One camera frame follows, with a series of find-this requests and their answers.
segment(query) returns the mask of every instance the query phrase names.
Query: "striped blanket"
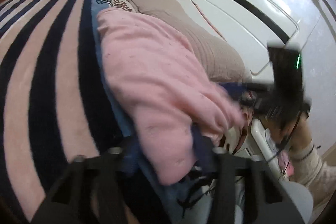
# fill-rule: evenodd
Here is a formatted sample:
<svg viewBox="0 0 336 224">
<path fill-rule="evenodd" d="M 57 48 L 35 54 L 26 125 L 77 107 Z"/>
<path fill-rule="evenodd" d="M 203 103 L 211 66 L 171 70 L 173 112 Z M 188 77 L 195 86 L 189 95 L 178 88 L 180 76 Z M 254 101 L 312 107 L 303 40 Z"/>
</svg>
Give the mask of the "striped blanket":
<svg viewBox="0 0 336 224">
<path fill-rule="evenodd" d="M 21 220 L 76 155 L 122 139 L 96 57 L 112 2 L 0 0 L 0 196 Z"/>
</svg>

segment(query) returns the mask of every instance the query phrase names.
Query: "wire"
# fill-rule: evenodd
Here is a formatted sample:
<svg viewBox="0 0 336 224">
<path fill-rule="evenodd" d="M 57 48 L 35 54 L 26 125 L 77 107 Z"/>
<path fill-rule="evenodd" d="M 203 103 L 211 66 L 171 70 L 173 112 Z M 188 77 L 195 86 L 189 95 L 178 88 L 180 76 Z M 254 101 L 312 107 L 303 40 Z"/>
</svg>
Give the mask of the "wire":
<svg viewBox="0 0 336 224">
<path fill-rule="evenodd" d="M 295 131 L 297 125 L 299 124 L 301 114 L 302 114 L 302 110 L 300 111 L 299 116 L 298 116 L 297 119 L 296 119 L 295 126 L 293 127 L 293 130 L 292 130 L 292 132 L 290 133 L 289 137 L 288 137 L 287 140 L 281 145 L 281 148 L 278 150 L 278 152 L 277 152 L 272 158 L 270 158 L 270 159 L 267 161 L 267 163 L 270 163 L 272 160 L 274 160 L 274 159 L 275 159 L 277 156 L 279 156 L 280 153 L 285 149 L 285 147 L 286 147 L 287 144 L 289 143 L 290 139 L 292 138 L 293 133 L 294 133 L 294 131 Z"/>
<path fill-rule="evenodd" d="M 286 168 L 283 170 L 283 172 L 282 172 L 282 175 L 278 178 L 278 180 L 283 176 L 283 175 L 285 175 L 286 174 L 286 171 L 287 171 L 287 168 L 288 168 L 288 166 L 289 166 L 289 163 L 290 163 L 290 160 L 288 159 L 288 162 L 287 162 L 287 165 L 286 165 Z"/>
</svg>

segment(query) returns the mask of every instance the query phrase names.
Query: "white bed frame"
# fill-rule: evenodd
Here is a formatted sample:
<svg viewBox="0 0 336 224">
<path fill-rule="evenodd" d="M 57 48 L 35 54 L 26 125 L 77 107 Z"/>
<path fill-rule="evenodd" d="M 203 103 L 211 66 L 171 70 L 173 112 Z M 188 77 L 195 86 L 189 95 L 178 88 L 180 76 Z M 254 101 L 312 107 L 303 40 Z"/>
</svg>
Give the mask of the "white bed frame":
<svg viewBox="0 0 336 224">
<path fill-rule="evenodd" d="M 240 54 L 246 68 L 251 70 L 254 81 L 273 82 L 273 71 L 268 63 L 266 48 L 268 42 L 277 42 L 284 47 L 299 49 L 305 44 L 307 35 L 302 31 L 305 26 L 282 0 L 245 0 L 250 8 L 264 15 L 263 20 L 237 0 L 192 1 L 199 6 L 226 41 Z M 272 21 L 289 37 L 286 45 L 266 25 L 265 18 Z M 250 157 L 251 154 L 262 155 L 264 159 L 269 160 L 273 152 L 265 140 L 265 130 L 257 119 L 252 122 L 251 135 L 252 138 L 247 138 L 238 155 L 243 157 Z M 279 176 L 278 160 L 272 160 L 269 166 L 273 173 Z"/>
</svg>

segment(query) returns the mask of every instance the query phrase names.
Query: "person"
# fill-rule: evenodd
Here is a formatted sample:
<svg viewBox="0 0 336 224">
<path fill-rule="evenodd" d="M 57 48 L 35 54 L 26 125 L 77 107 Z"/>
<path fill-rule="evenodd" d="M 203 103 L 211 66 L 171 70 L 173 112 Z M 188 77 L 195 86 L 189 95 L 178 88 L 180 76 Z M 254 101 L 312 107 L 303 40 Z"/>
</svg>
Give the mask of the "person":
<svg viewBox="0 0 336 224">
<path fill-rule="evenodd" d="M 284 130 L 280 130 L 275 121 L 260 118 L 263 126 L 268 128 L 272 139 L 280 143 L 289 135 L 296 121 L 289 123 Z M 313 223 L 327 205 L 336 190 L 336 166 L 328 166 L 323 162 L 312 140 L 307 122 L 307 115 L 300 116 L 299 123 L 290 139 L 289 157 L 294 167 L 291 181 L 304 185 L 312 194 L 314 210 L 310 223 Z"/>
</svg>

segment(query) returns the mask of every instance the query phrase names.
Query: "bed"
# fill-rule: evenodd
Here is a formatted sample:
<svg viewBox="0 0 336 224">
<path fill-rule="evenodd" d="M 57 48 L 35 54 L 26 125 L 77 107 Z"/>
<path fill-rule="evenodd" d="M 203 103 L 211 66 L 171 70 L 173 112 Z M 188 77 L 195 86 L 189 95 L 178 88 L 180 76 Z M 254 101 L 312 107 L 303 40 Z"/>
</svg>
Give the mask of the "bed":
<svg viewBox="0 0 336 224">
<path fill-rule="evenodd" d="M 96 15 L 110 6 L 129 12 L 135 8 L 127 0 L 58 1 L 0 0 L 0 114 L 4 126 L 0 191 L 21 220 L 32 218 L 45 192 L 76 155 L 98 156 L 122 138 L 101 77 Z M 267 42 L 284 47 L 304 45 L 304 26 L 281 0 L 192 1 L 177 0 L 194 24 L 222 45 L 225 38 L 255 81 L 273 81 Z M 237 155 L 270 158 L 258 120 L 252 122 L 251 136 Z M 279 174 L 275 160 L 270 167 Z M 124 184 L 126 204 L 137 210 L 139 220 L 145 215 L 162 219 L 162 205 L 155 212 L 137 209 L 141 200 L 132 198 L 132 191 L 140 188 L 136 185 L 151 196 L 148 203 L 160 205 L 141 173 Z"/>
</svg>

